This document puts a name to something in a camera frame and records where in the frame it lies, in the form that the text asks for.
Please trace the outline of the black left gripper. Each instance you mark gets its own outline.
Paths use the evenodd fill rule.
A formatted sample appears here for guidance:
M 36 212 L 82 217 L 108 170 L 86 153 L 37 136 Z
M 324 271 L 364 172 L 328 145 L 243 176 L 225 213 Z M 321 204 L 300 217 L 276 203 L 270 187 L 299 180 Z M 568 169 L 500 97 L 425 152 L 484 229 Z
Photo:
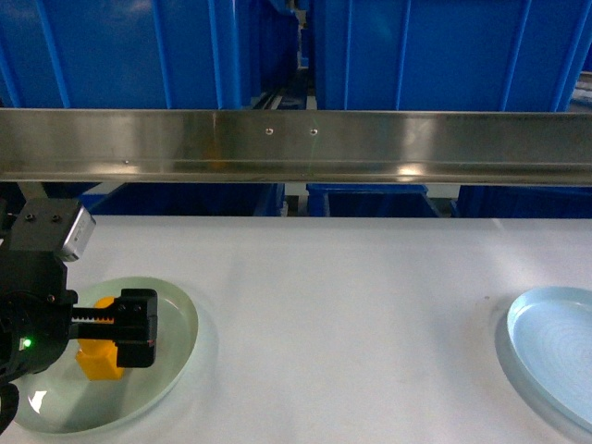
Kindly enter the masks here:
M 117 367 L 154 363 L 157 292 L 123 289 L 106 307 L 72 309 L 78 296 L 67 289 L 67 274 L 53 253 L 1 252 L 3 384 L 46 370 L 65 351 L 68 334 L 70 339 L 113 342 Z

